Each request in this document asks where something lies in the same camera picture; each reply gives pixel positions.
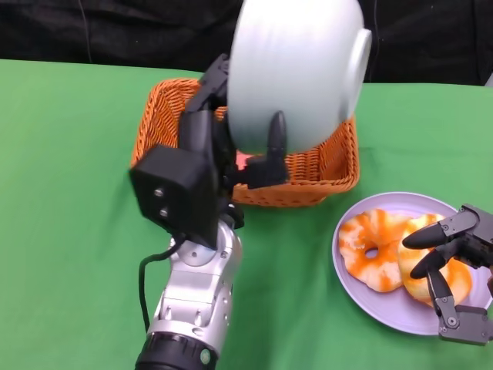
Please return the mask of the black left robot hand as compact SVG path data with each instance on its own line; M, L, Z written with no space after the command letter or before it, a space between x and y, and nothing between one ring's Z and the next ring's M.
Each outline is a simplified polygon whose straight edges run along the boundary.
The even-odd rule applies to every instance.
M250 189L284 184L289 173L285 164L287 125L281 111L270 119L266 153L248 158L242 170L236 164L238 148L229 120L216 117L216 110L227 104L229 64L229 56L221 54L200 78L200 87L179 118L178 147L205 158L219 190L231 193L237 184Z

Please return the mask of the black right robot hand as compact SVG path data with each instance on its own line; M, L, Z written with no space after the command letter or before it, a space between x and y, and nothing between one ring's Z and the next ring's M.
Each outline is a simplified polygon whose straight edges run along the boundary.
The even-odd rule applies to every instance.
M454 258L474 269L492 268L492 215L464 204L453 216L422 227L403 239L410 249L431 248L411 271L412 278L426 278L438 316L438 334L447 341L486 345L492 341L492 320L484 308L456 305L442 269Z

